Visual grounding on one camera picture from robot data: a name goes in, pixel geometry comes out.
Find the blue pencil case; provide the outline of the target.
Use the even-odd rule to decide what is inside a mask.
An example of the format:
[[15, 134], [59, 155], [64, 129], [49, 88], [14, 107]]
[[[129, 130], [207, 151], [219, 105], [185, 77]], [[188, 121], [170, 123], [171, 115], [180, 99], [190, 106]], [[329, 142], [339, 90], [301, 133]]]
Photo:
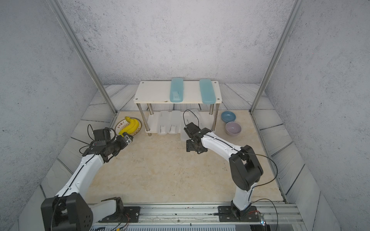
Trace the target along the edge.
[[184, 99], [184, 80], [174, 78], [171, 80], [170, 101], [172, 103], [181, 103]]
[[199, 89], [203, 104], [212, 105], [216, 102], [214, 87], [211, 80], [209, 79], [200, 80]]

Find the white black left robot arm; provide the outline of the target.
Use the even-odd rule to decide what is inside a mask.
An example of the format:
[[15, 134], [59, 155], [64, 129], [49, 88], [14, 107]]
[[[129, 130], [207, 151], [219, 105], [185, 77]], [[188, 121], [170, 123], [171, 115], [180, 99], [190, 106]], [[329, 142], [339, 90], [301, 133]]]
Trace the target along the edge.
[[44, 228], [47, 231], [88, 231], [107, 218], [120, 222], [125, 218], [121, 198], [106, 199], [89, 206], [85, 201], [88, 188], [104, 163], [127, 147], [133, 136], [124, 132], [111, 136], [112, 128], [94, 130], [94, 139], [85, 146], [81, 162], [64, 187], [41, 204]]

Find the clear pencil case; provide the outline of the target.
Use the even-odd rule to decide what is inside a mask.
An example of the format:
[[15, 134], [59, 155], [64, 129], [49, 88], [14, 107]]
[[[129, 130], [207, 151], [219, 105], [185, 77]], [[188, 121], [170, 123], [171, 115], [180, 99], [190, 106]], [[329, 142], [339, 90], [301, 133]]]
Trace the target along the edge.
[[186, 113], [184, 115], [185, 119], [181, 119], [181, 127], [180, 127], [180, 139], [181, 141], [186, 142], [186, 140], [189, 139], [189, 136], [187, 135], [185, 131], [185, 126], [192, 122], [192, 118], [189, 115], [189, 113]]
[[170, 113], [169, 119], [169, 134], [176, 135], [179, 133], [181, 124], [181, 112], [180, 111], [172, 111]]
[[189, 112], [189, 120], [197, 125], [200, 129], [204, 128], [203, 120], [197, 109], [192, 109], [191, 112]]
[[157, 133], [158, 135], [166, 135], [169, 132], [169, 111], [161, 111], [157, 124]]

